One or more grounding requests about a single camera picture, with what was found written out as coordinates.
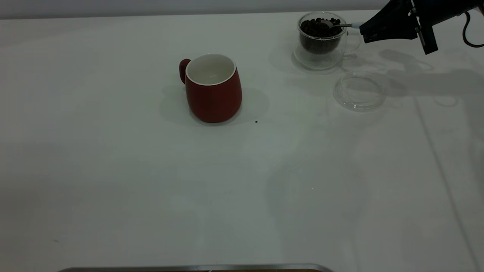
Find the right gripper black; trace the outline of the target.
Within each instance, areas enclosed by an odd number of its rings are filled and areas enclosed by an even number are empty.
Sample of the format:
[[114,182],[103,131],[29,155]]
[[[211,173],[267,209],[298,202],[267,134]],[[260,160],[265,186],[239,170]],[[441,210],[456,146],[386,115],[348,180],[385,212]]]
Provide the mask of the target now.
[[420,38],[423,51],[430,54],[438,50],[433,26],[443,21],[465,14],[462,31],[464,43],[472,48],[482,48],[483,44],[473,44],[466,37],[470,24],[470,10],[483,13],[483,0],[391,0],[376,15],[360,26],[365,43],[392,39],[413,40]]

